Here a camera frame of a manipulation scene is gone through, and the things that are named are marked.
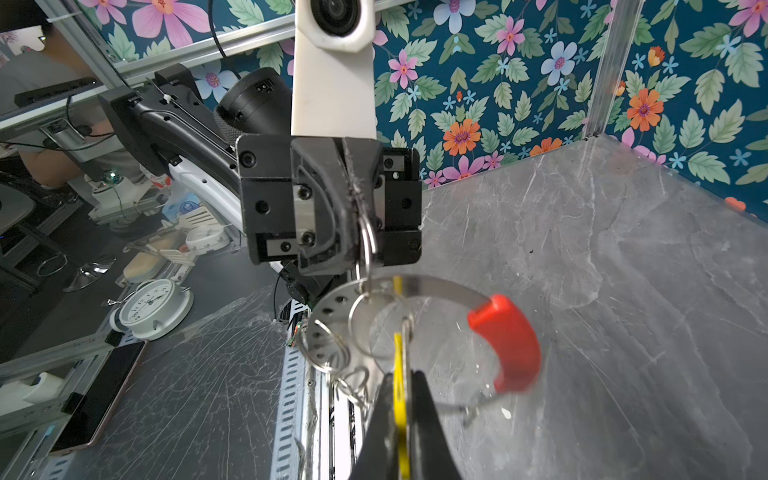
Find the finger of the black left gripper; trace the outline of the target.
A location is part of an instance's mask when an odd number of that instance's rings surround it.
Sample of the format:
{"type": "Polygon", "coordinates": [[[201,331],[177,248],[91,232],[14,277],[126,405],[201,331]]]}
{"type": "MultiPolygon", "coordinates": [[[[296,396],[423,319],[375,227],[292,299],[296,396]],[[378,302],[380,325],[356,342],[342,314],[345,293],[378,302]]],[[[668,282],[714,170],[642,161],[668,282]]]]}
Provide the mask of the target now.
{"type": "Polygon", "coordinates": [[[382,144],[372,139],[345,137],[343,153],[350,192],[356,207],[360,260],[365,267],[372,267],[379,254],[374,193],[379,178],[382,144]]]}
{"type": "Polygon", "coordinates": [[[359,246],[340,149],[322,137],[296,137],[290,147],[299,270],[339,274],[353,267],[359,246]]]}

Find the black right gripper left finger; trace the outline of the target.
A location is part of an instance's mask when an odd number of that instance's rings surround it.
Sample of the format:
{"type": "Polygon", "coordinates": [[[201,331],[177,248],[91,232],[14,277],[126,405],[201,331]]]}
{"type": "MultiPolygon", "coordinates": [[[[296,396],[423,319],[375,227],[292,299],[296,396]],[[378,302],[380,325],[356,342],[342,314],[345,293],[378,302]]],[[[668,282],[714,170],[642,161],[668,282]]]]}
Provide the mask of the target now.
{"type": "Polygon", "coordinates": [[[393,393],[393,374],[389,373],[380,386],[350,480],[398,478],[398,439],[393,393]]]}

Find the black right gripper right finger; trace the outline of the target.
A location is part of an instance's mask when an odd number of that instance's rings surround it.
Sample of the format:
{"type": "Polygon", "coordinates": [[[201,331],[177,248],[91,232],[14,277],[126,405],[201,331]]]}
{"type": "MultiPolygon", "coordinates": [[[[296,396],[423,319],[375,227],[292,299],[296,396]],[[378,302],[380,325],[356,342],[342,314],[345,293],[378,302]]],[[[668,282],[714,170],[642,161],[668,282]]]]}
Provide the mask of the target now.
{"type": "Polygon", "coordinates": [[[436,406],[422,371],[411,373],[412,479],[460,480],[461,475],[450,453],[436,406]]]}

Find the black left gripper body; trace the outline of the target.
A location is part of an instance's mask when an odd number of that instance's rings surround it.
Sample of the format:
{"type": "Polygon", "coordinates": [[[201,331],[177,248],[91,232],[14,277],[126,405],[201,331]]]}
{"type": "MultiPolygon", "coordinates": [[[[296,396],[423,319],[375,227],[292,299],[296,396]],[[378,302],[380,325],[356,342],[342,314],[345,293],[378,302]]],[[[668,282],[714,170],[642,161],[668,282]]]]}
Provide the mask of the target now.
{"type": "MultiPolygon", "coordinates": [[[[291,258],[298,262],[290,155],[290,144],[294,138],[247,134],[241,136],[237,143],[241,161],[243,231],[247,236],[250,258],[255,264],[291,258]]],[[[331,139],[337,143],[345,164],[344,138],[331,139]]],[[[421,257],[422,191],[419,167],[417,150],[382,144],[379,178],[374,193],[379,240],[375,264],[408,265],[421,257]]],[[[353,198],[352,201],[359,240],[355,266],[361,261],[361,245],[353,198]]]]}

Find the yellow key tag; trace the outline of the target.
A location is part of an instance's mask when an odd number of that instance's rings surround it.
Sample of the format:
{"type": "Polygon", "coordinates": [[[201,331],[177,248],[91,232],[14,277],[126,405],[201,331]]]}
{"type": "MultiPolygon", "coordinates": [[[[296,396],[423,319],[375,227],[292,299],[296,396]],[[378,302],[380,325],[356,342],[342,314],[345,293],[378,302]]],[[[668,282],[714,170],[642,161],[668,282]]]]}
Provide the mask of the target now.
{"type": "Polygon", "coordinates": [[[406,315],[401,332],[394,335],[395,364],[393,375],[393,414],[397,433],[399,476],[411,478],[409,436],[409,375],[408,343],[411,337],[411,319],[406,315]]]}

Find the silver metal keyring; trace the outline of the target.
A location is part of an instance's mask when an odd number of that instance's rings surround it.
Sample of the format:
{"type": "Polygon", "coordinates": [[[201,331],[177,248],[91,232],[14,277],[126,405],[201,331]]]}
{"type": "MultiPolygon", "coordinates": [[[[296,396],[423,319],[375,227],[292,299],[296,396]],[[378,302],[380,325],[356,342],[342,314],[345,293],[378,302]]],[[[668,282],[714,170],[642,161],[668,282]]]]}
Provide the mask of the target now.
{"type": "Polygon", "coordinates": [[[398,355],[397,333],[403,346],[424,326],[418,314],[432,300],[454,309],[475,311],[490,298],[463,285],[427,275],[373,277],[373,255],[378,252],[368,219],[359,221],[362,260],[357,277],[331,290],[303,320],[295,341],[307,362],[329,376],[331,384],[357,406],[370,409],[398,355]]]}

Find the red key tag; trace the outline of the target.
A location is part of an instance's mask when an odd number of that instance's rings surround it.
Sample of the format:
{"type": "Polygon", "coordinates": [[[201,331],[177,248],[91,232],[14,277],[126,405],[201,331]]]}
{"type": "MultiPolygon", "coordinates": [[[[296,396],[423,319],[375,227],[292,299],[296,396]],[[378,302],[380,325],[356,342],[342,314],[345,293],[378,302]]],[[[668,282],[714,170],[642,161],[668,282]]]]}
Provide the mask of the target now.
{"type": "Polygon", "coordinates": [[[497,393],[523,392],[535,383],[542,364],[540,344],[527,317],[509,298],[493,295],[469,313],[468,324],[497,356],[497,393]]]}

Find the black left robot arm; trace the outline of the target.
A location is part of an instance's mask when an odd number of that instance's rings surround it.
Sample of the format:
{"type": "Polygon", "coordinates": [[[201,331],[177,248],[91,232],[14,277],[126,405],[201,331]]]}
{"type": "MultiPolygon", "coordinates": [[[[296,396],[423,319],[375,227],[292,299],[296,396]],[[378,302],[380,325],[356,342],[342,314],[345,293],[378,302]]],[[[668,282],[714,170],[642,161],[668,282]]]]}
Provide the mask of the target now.
{"type": "Polygon", "coordinates": [[[215,109],[178,64],[99,101],[129,153],[226,217],[255,264],[293,260],[316,276],[420,259],[418,152],[375,139],[292,135],[292,93],[272,68],[238,80],[215,109]]]}

